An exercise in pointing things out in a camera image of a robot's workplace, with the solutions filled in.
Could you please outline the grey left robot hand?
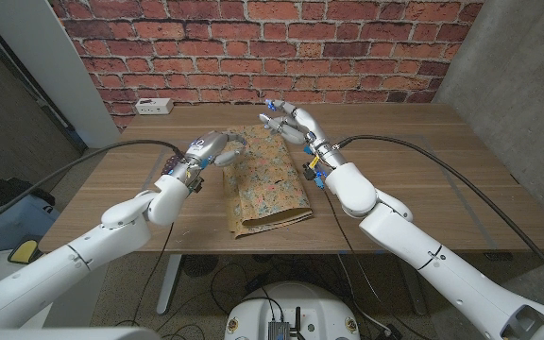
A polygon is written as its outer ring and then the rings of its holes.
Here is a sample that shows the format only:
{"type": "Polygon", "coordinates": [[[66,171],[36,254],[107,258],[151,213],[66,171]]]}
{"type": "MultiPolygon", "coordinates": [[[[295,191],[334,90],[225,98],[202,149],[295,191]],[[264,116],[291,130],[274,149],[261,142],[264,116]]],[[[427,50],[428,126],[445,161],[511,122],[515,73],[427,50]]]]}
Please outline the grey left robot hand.
{"type": "Polygon", "coordinates": [[[191,142],[185,153],[185,159],[190,164],[196,164],[204,169],[210,164],[225,167],[234,163],[247,148],[247,140],[235,133],[210,131],[191,142]],[[237,142],[237,149],[225,151],[228,143],[237,142]]]}

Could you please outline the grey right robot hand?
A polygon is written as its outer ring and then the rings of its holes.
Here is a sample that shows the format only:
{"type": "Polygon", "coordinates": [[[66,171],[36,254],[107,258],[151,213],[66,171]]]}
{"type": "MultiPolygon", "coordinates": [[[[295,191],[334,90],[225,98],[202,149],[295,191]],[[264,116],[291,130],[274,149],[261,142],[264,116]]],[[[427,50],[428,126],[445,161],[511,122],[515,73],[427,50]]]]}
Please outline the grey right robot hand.
{"type": "Polygon", "coordinates": [[[318,147],[328,138],[313,116],[305,109],[281,100],[267,100],[266,105],[272,111],[279,111],[282,116],[271,118],[265,113],[259,114],[264,127],[272,134],[279,134],[291,144],[318,147]]]}

